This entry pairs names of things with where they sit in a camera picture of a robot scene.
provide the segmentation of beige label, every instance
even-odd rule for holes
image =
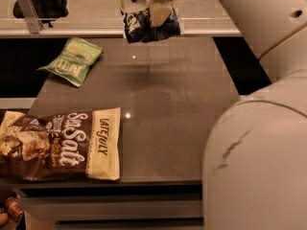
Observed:
[[[86,174],[95,179],[119,178],[118,133],[120,108],[93,111]]]

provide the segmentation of white panel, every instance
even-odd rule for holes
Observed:
[[[280,44],[260,63],[272,82],[301,69],[307,69],[307,29]]]
[[[257,57],[307,22],[306,0],[220,1]],[[299,10],[302,15],[293,18]]]

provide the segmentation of crumpled green packet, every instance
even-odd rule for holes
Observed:
[[[80,87],[92,65],[104,50],[81,38],[71,38],[60,55],[47,66],[38,68],[54,73]]]

